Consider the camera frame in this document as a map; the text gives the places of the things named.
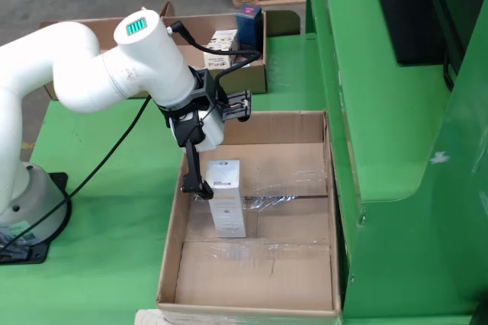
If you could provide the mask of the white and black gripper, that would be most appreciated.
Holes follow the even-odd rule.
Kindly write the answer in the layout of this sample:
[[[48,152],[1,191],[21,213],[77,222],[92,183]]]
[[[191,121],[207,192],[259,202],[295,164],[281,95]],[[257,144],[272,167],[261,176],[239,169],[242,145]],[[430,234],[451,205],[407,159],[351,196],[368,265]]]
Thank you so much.
[[[181,190],[202,199],[212,199],[214,192],[201,175],[198,152],[215,150],[223,142],[225,126],[220,107],[207,101],[192,101],[175,110],[161,105],[158,108],[177,144],[186,150],[188,173],[183,176]]]

